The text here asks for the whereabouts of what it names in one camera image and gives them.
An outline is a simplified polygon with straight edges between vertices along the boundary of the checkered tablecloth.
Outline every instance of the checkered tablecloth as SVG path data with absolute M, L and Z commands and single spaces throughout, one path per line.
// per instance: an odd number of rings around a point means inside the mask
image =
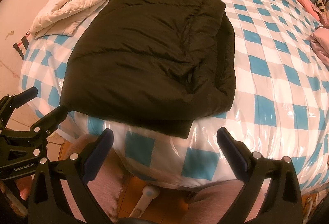
M 69 113 L 58 133 L 74 140 L 109 127 L 128 170 L 154 184 L 180 188 L 235 178 L 216 141 L 216 131 L 225 126 L 251 151 L 275 159 L 291 156 L 303 193 L 327 182 L 329 72 L 308 40 L 318 22 L 295 0 L 222 1 L 236 35 L 237 85 L 229 112 L 195 120 L 187 140 L 77 112 Z M 20 86 L 38 88 L 29 105 L 39 117 L 59 105 L 67 60 L 101 9 L 73 37 L 31 41 Z

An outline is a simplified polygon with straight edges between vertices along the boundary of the folded white garment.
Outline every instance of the folded white garment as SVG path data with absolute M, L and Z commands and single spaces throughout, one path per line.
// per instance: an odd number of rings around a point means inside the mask
M 106 0 L 49 0 L 40 10 L 30 28 L 33 38 L 64 34 L 73 36 L 74 30 Z

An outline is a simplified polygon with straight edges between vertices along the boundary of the pink pants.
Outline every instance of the pink pants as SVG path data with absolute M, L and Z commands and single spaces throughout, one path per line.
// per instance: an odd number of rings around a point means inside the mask
M 96 139 L 97 137 L 92 135 L 80 137 L 68 149 L 65 158 L 72 153 L 80 153 L 87 143 Z M 128 177 L 129 172 L 123 167 L 115 151 L 111 149 L 96 179 L 88 183 L 98 204 L 114 223 L 118 219 L 117 207 L 122 186 Z M 83 216 L 78 210 L 67 182 L 62 181 L 62 186 L 74 216 L 83 221 Z M 241 181 L 231 180 L 202 189 L 189 202 L 188 211 L 181 224 L 216 224 L 233 203 L 242 186 Z M 263 199 L 264 195 L 260 193 L 247 221 L 256 217 Z

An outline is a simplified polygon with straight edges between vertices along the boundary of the black puffer jacket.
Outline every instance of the black puffer jacket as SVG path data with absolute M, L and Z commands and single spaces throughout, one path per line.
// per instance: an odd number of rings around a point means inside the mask
M 187 138 L 193 120 L 233 103 L 224 9 L 221 0 L 110 0 L 68 60 L 60 103 Z

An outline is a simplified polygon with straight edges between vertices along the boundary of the pink garment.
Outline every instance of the pink garment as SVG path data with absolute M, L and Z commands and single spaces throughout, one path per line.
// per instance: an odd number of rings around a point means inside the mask
M 319 15 L 315 8 L 317 8 L 310 0 L 297 0 L 305 10 L 310 13 L 317 21 L 320 21 Z
M 319 26 L 310 35 L 310 45 L 314 53 L 329 69 L 329 27 Z
M 80 153 L 87 143 L 95 141 L 96 138 L 96 136 L 92 135 L 80 137 L 68 149 L 65 158 L 72 153 Z M 118 200 L 127 176 L 129 176 L 128 171 L 123 167 L 119 157 L 112 149 L 98 172 L 96 179 L 88 183 L 88 187 L 98 204 L 114 223 L 118 221 Z M 73 199 L 67 182 L 62 181 L 62 186 L 74 217 L 83 221 L 83 216 Z M 188 211 L 180 224 L 216 224 L 233 203 L 242 186 L 243 183 L 241 181 L 231 180 L 202 189 L 190 201 Z M 263 199 L 264 194 L 261 192 L 247 220 L 257 216 Z

